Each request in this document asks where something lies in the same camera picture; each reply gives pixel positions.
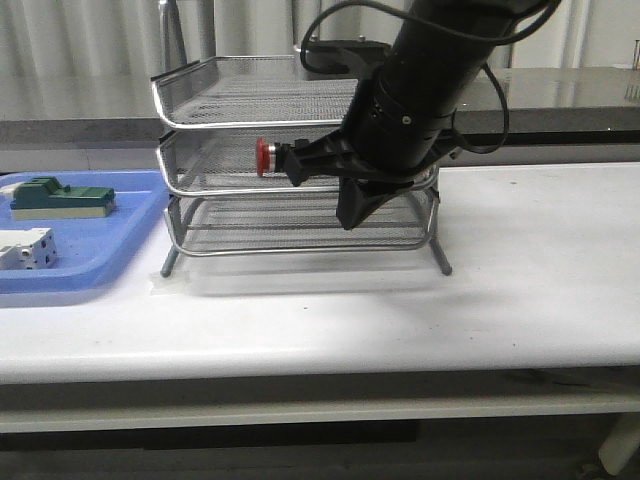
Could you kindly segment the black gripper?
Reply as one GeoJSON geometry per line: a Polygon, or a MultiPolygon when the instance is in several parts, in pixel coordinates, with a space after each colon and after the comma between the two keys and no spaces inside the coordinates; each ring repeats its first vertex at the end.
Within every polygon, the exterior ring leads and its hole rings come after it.
{"type": "Polygon", "coordinates": [[[282,171],[295,187],[313,176],[341,176],[336,217],[352,230],[457,148],[451,117],[459,97],[454,80],[364,78],[339,134],[283,144],[282,171]]]}

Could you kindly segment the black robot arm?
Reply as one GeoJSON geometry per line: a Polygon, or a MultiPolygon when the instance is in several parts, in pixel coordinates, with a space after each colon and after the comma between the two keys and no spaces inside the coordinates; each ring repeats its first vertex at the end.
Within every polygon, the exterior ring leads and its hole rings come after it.
{"type": "Polygon", "coordinates": [[[450,153],[458,101],[486,63],[488,39],[511,34],[536,1],[416,1],[385,61],[360,80],[340,128],[284,155],[300,185],[339,178],[336,216],[351,230],[450,153]]]}

